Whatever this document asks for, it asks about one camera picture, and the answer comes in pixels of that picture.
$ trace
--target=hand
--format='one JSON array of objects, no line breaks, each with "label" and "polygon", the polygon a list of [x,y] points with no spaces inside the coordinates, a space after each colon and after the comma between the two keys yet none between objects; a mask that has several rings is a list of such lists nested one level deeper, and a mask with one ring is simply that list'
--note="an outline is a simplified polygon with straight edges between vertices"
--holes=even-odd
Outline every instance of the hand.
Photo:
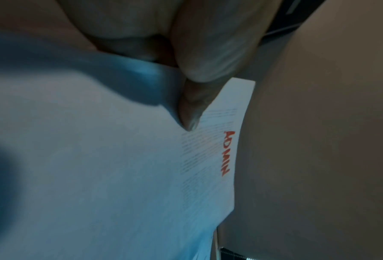
[{"label": "hand", "polygon": [[221,88],[251,58],[281,0],[58,0],[100,50],[178,65],[178,113],[194,130]]}]

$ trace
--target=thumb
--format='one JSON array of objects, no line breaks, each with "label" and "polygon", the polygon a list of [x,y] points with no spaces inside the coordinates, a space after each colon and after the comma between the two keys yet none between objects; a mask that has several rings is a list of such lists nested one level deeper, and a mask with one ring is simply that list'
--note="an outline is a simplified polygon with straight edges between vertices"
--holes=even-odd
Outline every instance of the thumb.
[{"label": "thumb", "polygon": [[226,77],[208,83],[186,80],[179,100],[178,112],[180,121],[187,131],[197,128],[201,115],[229,79],[230,77]]}]

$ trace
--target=red handwritten word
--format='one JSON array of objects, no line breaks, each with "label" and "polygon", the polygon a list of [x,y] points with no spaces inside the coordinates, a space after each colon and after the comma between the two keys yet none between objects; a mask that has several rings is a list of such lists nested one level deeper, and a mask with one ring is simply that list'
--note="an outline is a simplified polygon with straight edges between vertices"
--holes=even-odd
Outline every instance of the red handwritten word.
[{"label": "red handwritten word", "polygon": [[230,162],[230,148],[229,146],[231,145],[231,138],[230,136],[234,135],[236,132],[234,131],[225,131],[226,137],[224,138],[223,142],[223,148],[225,151],[222,153],[223,154],[223,164],[221,165],[221,172],[222,176],[224,176],[226,173],[230,171],[229,169],[229,162]]}]

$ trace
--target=document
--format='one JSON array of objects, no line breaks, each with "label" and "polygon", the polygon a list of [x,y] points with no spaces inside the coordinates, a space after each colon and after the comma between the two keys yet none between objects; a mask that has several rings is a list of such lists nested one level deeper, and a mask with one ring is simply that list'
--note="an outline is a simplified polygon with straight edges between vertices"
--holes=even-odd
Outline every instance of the document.
[{"label": "document", "polygon": [[187,132],[183,81],[0,32],[0,259],[193,259],[233,210],[254,82],[232,78]]}]

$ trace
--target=paper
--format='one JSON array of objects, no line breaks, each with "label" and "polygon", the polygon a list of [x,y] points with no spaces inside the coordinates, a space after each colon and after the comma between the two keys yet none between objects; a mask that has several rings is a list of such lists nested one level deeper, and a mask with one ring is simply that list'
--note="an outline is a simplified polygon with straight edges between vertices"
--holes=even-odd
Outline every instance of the paper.
[{"label": "paper", "polygon": [[182,80],[0,33],[0,259],[193,259],[233,210],[254,82],[231,79],[189,133]]}]

